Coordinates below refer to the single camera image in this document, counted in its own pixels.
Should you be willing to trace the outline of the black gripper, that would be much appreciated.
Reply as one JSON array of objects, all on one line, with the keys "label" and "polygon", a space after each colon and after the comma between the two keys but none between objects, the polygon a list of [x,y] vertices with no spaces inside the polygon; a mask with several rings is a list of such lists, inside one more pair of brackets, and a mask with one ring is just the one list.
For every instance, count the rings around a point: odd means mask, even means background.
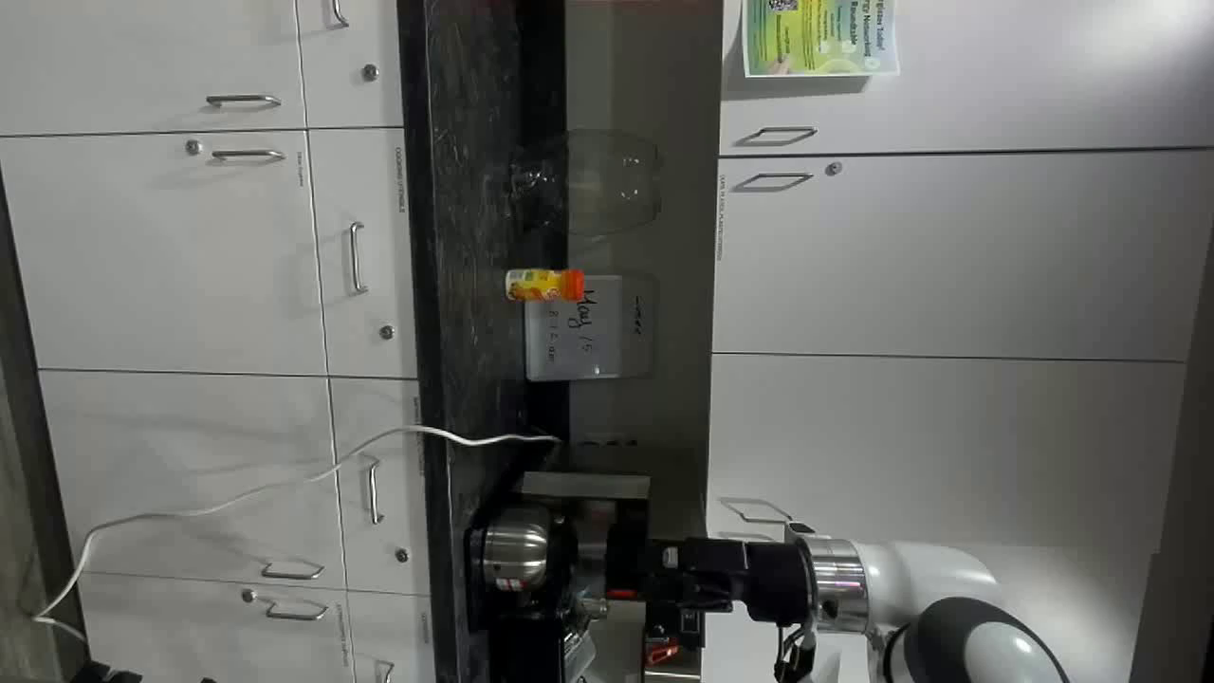
[{"label": "black gripper", "polygon": [[735,539],[660,543],[656,602],[674,611],[733,611],[742,602],[755,624],[805,624],[813,616],[807,551]]}]

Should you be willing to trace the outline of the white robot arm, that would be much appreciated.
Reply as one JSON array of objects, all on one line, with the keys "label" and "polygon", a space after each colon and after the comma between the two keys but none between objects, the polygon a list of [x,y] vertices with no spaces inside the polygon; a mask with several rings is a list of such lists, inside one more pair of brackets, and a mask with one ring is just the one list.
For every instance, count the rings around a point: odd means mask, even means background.
[{"label": "white robot arm", "polygon": [[770,628],[770,683],[1074,683],[1048,639],[1003,606],[990,564],[957,547],[807,525],[674,539],[650,551],[645,602],[650,630],[684,654],[711,647],[711,616]]}]

